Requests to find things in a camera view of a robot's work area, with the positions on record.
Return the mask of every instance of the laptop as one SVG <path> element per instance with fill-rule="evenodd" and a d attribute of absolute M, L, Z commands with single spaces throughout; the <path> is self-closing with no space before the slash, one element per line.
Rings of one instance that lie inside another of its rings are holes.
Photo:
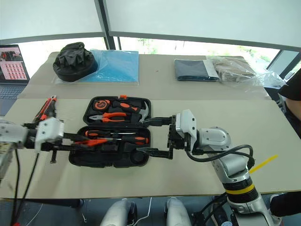
<path fill-rule="evenodd" d="M 0 115 L 6 115 L 29 82 L 18 45 L 0 45 Z"/>

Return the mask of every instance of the yellow stripe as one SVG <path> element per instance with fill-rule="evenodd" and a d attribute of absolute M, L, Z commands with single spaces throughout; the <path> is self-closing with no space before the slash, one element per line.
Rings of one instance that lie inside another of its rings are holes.
<path fill-rule="evenodd" d="M 255 166 L 253 169 L 249 171 L 249 173 L 254 173 L 255 171 L 259 170 L 261 167 L 265 166 L 268 164 L 270 161 L 273 161 L 274 159 L 278 158 L 278 155 L 275 154 L 274 156 L 268 158 L 266 161 L 260 163 L 258 166 Z"/>
<path fill-rule="evenodd" d="M 252 191 L 253 188 L 254 188 L 254 184 L 251 184 L 249 187 L 246 187 L 241 190 L 231 191 L 231 190 L 226 189 L 226 193 L 228 193 L 228 194 L 244 194 L 244 193 Z"/>

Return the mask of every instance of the floor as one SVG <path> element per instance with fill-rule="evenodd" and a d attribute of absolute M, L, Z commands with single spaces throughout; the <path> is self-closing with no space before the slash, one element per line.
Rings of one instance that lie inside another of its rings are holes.
<path fill-rule="evenodd" d="M 264 195 L 266 203 L 269 202 L 270 195 Z M 195 211 L 200 211 L 209 201 L 211 196 L 181 196 L 179 200 L 185 205 L 189 215 Z M 164 206 L 168 197 L 156 197 L 152 199 L 150 217 L 140 221 L 139 226 L 164 226 L 166 220 L 164 218 Z M 30 226 L 99 226 L 107 209 L 120 199 L 86 199 L 84 205 L 79 209 L 70 207 L 62 207 L 44 204 L 36 216 L 30 223 Z M 138 208 L 138 218 L 147 215 L 150 198 L 130 198 L 134 201 Z M 20 216 L 19 223 L 21 226 L 28 226 L 28 222 L 36 215 L 41 204 L 28 202 L 25 204 L 23 212 Z M 231 210 L 226 204 L 224 206 L 228 215 Z M 10 213 L 12 210 L 12 202 L 9 200 L 0 200 L 0 222 L 2 226 L 8 226 L 10 222 Z M 297 226 L 301 222 L 301 214 L 284 217 L 285 226 Z M 212 221 L 208 221 L 207 226 L 214 226 Z"/>

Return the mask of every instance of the tool case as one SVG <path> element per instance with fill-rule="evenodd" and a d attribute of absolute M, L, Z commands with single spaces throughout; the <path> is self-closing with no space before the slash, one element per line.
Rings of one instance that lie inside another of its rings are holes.
<path fill-rule="evenodd" d="M 136 150 L 137 147 L 150 147 L 151 133 L 150 131 L 139 123 L 141 115 L 139 113 L 129 113 L 124 108 L 118 107 L 115 104 L 122 103 L 131 105 L 136 109 L 146 109 L 145 104 L 148 106 L 148 113 L 145 119 L 151 118 L 151 102 L 145 98 L 127 97 L 122 95 L 120 97 L 94 97 L 84 114 L 83 121 L 87 126 L 81 128 L 77 133 L 80 135 L 88 136 L 90 131 L 101 131 L 114 133 L 110 136 L 95 136 L 89 137 L 97 139 L 101 137 L 122 138 L 123 136 L 136 136 L 144 137 L 147 139 L 146 144 L 137 142 L 124 142 L 122 140 L 113 140 L 111 142 L 103 143 L 94 146 L 95 150 L 92 152 L 70 151 L 69 162 L 77 166 L 88 166 L 104 168 L 114 166 L 116 168 L 143 166 L 147 163 L 149 156 Z M 98 115 L 106 115 L 108 113 L 126 113 L 126 116 L 114 116 L 110 120 L 93 120 L 91 117 L 97 118 Z M 135 133 L 133 135 L 118 134 L 118 133 Z"/>

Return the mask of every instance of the black hat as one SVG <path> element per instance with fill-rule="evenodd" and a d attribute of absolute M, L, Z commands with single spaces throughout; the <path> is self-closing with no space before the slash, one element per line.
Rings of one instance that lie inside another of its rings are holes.
<path fill-rule="evenodd" d="M 97 70 L 93 54 L 82 42 L 66 45 L 57 55 L 53 70 L 63 81 L 76 81 Z"/>

